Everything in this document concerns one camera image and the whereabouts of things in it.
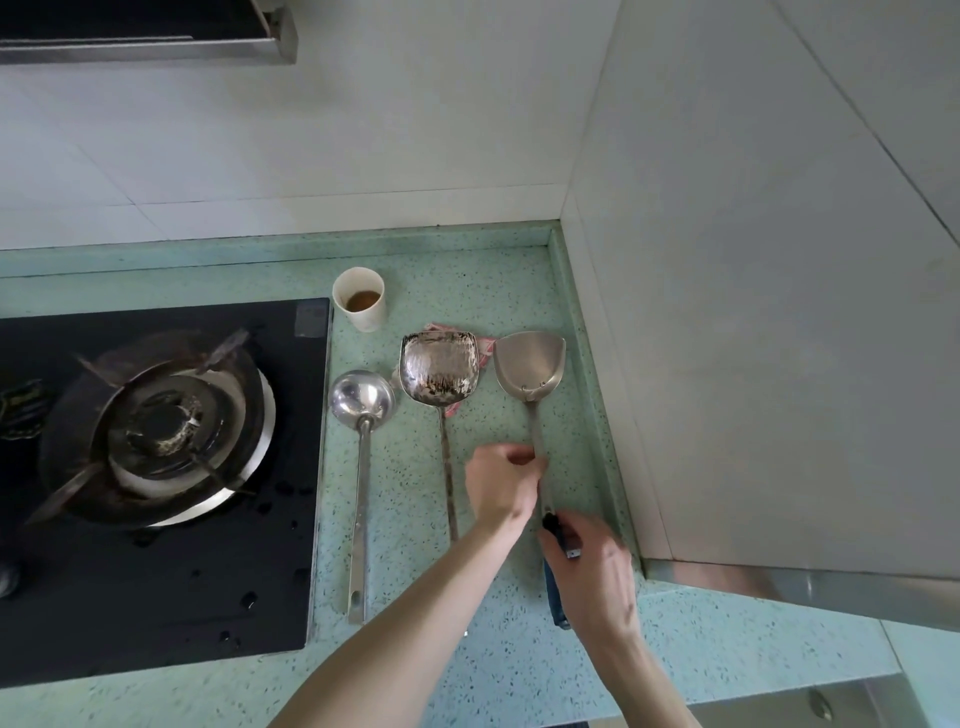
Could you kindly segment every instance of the person's left hand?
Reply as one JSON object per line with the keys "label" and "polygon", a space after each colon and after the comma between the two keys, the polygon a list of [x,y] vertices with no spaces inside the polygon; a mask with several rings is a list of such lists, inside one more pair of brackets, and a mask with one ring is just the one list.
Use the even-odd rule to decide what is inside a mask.
{"label": "person's left hand", "polygon": [[467,462],[467,495],[478,523],[507,525],[519,536],[537,507],[537,484],[547,461],[528,445],[481,445]]}

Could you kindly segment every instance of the paper cup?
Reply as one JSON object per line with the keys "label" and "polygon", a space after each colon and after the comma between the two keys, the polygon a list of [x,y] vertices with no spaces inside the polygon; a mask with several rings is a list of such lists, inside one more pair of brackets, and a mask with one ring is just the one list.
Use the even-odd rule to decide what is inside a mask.
{"label": "paper cup", "polygon": [[[380,295],[376,303],[362,311],[350,311],[347,304],[358,293],[372,291]],[[358,331],[370,333],[376,331],[387,320],[386,290],[383,278],[370,268],[350,268],[333,281],[333,302],[337,308],[347,314],[350,322]]]}

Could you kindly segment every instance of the metal strainer spoon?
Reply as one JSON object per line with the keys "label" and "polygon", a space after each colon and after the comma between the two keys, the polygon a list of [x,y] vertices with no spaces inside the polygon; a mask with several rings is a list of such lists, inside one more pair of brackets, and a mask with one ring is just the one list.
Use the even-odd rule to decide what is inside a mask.
{"label": "metal strainer spoon", "polygon": [[453,468],[446,436],[444,410],[465,400],[480,379],[480,350],[467,331],[420,331],[403,337],[400,349],[400,386],[412,400],[436,407],[440,413],[440,443],[444,455],[446,520],[451,543],[459,538],[453,503]]}

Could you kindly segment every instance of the pink cloth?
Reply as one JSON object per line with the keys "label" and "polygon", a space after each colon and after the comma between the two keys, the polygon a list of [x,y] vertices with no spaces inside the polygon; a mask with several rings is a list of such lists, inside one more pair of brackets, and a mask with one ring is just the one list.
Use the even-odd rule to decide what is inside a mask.
{"label": "pink cloth", "polygon": [[[427,324],[423,327],[424,331],[459,331],[460,329],[456,327],[449,327],[445,324]],[[493,356],[493,344],[496,343],[496,339],[491,336],[477,336],[477,348],[480,350],[480,371],[483,371],[483,368],[487,366],[487,362],[490,361],[490,357]],[[447,417],[453,417],[457,414],[457,410],[460,409],[461,402],[456,404],[451,404],[445,411]]]}

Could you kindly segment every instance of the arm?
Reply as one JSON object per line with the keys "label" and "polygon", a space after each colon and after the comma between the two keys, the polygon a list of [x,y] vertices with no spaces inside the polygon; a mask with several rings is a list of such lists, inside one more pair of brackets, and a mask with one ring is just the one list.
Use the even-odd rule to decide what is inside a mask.
{"label": "arm", "polygon": [[521,445],[476,449],[467,463],[474,527],[327,658],[271,728],[420,724],[457,642],[533,513],[546,464],[532,458]]}
{"label": "arm", "polygon": [[640,636],[630,551],[594,516],[557,514],[579,538],[581,556],[567,560],[549,532],[538,534],[564,611],[627,725],[691,728],[700,723]]}

